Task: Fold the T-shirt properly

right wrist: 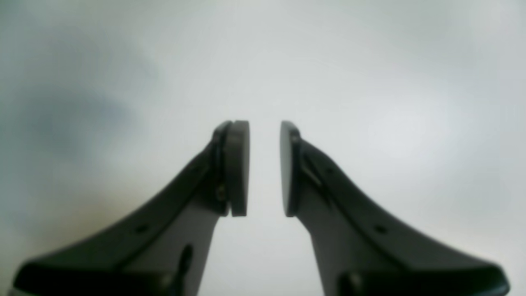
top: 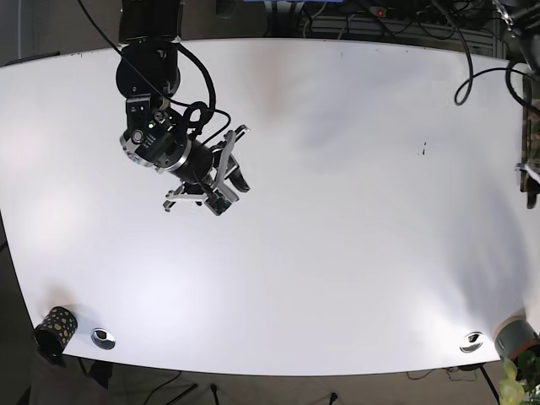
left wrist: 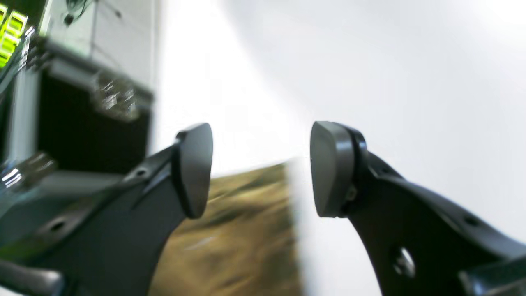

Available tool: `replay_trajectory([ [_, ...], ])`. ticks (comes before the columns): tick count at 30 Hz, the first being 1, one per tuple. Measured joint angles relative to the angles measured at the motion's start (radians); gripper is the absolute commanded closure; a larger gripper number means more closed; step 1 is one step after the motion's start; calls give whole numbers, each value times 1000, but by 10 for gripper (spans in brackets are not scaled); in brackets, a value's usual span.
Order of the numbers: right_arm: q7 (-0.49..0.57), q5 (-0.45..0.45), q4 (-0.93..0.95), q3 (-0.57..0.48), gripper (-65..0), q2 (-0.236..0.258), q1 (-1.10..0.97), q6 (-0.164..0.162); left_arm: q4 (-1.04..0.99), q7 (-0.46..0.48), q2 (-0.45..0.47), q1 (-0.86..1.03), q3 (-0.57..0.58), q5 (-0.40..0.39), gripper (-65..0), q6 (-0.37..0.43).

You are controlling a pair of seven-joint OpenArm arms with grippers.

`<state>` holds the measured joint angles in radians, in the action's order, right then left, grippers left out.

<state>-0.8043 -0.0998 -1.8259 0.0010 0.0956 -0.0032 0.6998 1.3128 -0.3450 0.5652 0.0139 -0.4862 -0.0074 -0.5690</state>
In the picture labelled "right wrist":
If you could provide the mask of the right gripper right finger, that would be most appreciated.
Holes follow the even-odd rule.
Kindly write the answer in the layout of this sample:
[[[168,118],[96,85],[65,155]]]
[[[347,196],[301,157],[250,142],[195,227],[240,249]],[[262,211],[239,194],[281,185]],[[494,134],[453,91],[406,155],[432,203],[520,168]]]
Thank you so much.
[[[498,264],[440,243],[384,210],[288,120],[284,213],[310,234],[325,296],[505,296]]]

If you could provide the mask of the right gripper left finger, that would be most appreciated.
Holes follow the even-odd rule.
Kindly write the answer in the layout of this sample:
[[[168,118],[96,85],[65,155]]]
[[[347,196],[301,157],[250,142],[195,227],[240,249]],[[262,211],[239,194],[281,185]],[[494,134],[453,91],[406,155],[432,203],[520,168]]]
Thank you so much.
[[[146,204],[105,230],[26,261],[11,296],[195,296],[221,217],[247,214],[250,129],[228,120]]]

